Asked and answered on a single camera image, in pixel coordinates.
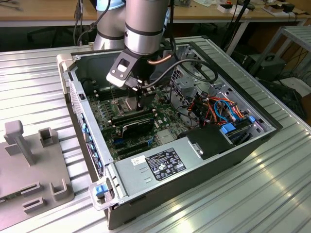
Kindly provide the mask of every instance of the metal shelf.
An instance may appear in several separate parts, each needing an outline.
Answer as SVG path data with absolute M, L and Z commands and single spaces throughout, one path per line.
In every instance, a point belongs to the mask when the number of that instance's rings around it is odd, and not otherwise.
M 274 47 L 276 42 L 280 39 L 280 37 L 284 35 L 287 37 L 287 40 L 277 51 L 276 55 L 281 57 L 285 49 L 288 47 L 291 41 L 297 43 L 307 51 L 311 51 L 311 27 L 308 26 L 293 26 L 293 27 L 280 27 L 277 33 L 274 35 L 270 43 L 267 45 L 260 58 L 256 61 L 252 69 L 250 70 L 250 74 L 254 75 L 258 68 L 260 67 L 263 60 L 266 58 L 268 53 Z M 305 70 L 305 68 L 310 67 L 311 60 L 307 62 L 307 64 L 301 69 Z

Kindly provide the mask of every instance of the slotted aluminum surface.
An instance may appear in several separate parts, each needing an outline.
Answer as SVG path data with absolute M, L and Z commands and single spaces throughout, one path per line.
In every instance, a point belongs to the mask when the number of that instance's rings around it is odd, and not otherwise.
M 311 51 L 311 27 L 284 27 L 281 32 L 309 52 Z
M 284 129 L 239 165 L 111 232 L 310 232 L 310 127 L 211 41 L 194 41 Z M 25 134 L 58 131 L 75 199 L 3 232 L 108 232 L 88 197 L 90 177 L 65 106 L 55 57 L 75 47 L 0 54 L 0 131 L 20 119 Z

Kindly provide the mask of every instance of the gray plastic stand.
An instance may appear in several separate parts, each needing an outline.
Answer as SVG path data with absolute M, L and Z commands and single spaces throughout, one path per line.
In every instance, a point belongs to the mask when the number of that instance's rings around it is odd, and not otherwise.
M 74 198 L 57 132 L 23 137 L 23 125 L 5 124 L 0 143 L 0 230 Z

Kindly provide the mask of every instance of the warning label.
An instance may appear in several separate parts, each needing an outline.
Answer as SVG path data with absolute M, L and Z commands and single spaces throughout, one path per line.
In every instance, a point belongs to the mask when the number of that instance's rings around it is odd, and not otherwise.
M 157 181 L 166 179 L 173 174 L 186 169 L 174 148 L 170 148 L 158 154 L 147 157 L 146 162 Z

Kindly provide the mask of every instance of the blue plastic clip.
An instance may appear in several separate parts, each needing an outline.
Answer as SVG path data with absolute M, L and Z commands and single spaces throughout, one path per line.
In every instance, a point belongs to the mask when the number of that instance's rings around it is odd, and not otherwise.
M 102 198 L 106 192 L 109 191 L 108 186 L 106 184 L 102 184 L 95 187 L 96 196 L 98 198 Z
M 255 118 L 254 118 L 253 116 L 249 116 L 249 118 L 248 118 L 248 119 L 249 119 L 249 121 L 250 121 L 250 122 L 252 122 L 252 123 L 254 123 L 254 122 L 255 122 Z
M 86 131 L 86 124 L 84 123 L 82 126 L 82 132 L 84 133 Z
M 228 124 L 223 125 L 221 129 L 224 132 L 224 134 L 227 134 L 235 130 L 236 128 L 232 125 L 232 123 L 228 123 Z

